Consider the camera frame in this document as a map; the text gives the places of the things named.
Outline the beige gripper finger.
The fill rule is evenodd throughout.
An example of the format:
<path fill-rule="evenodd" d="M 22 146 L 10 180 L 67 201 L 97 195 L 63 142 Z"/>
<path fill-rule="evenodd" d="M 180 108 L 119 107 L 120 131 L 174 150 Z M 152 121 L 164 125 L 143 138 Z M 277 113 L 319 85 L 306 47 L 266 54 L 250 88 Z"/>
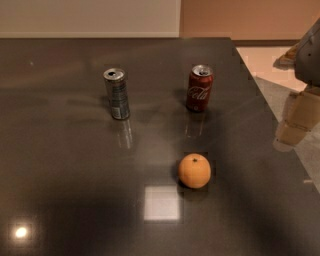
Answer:
<path fill-rule="evenodd" d="M 274 144 L 296 146 L 320 122 L 320 88 L 307 86 L 301 92 L 290 92 L 282 112 Z"/>

